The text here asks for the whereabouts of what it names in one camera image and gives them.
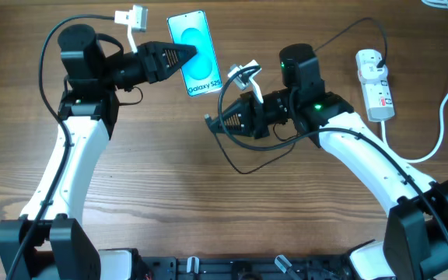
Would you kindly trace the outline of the blue Galaxy smartphone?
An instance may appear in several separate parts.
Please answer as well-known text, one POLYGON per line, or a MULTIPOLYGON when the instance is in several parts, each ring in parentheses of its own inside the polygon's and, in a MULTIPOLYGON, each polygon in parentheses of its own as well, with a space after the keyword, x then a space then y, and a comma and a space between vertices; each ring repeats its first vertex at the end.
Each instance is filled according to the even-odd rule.
POLYGON ((196 48, 196 55, 181 69, 187 94, 198 96, 220 90, 219 63, 205 12, 196 10, 168 17, 167 25, 175 44, 196 48))

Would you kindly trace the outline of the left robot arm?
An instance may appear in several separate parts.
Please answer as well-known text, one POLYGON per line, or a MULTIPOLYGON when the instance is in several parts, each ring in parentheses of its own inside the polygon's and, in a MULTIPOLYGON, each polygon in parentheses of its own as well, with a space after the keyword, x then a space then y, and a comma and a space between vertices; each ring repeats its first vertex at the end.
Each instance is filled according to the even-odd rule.
POLYGON ((116 92, 161 82, 192 59, 186 44, 148 42, 106 56, 106 34, 59 25, 64 92, 53 112, 58 136, 44 175, 16 219, 0 222, 0 258, 9 279, 137 279, 147 268, 135 249, 95 248, 82 227, 95 166, 117 122, 116 92))

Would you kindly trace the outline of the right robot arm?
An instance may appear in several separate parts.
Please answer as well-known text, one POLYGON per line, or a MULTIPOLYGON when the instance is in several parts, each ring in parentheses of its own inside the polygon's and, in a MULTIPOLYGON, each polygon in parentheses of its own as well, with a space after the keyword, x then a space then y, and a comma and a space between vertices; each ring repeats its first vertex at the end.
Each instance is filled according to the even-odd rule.
POLYGON ((235 143, 264 138, 273 124, 291 121, 296 138, 344 163, 372 192, 387 214, 383 241, 361 244, 339 258, 335 268, 307 265, 304 278, 433 279, 448 269, 448 180, 439 183, 384 145, 342 97, 328 92, 308 44, 279 54, 284 89, 262 95, 256 62, 235 65, 229 83, 240 97, 205 121, 213 134, 235 143))

